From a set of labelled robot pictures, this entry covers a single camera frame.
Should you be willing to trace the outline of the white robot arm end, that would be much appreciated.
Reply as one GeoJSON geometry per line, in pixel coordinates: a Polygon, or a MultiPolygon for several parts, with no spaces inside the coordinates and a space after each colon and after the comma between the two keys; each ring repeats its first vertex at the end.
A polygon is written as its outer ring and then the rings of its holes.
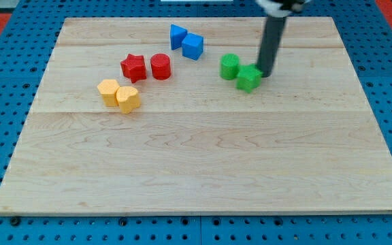
{"type": "Polygon", "coordinates": [[[292,13],[300,13],[312,0],[255,0],[263,11],[274,18],[284,18],[292,13]]]}

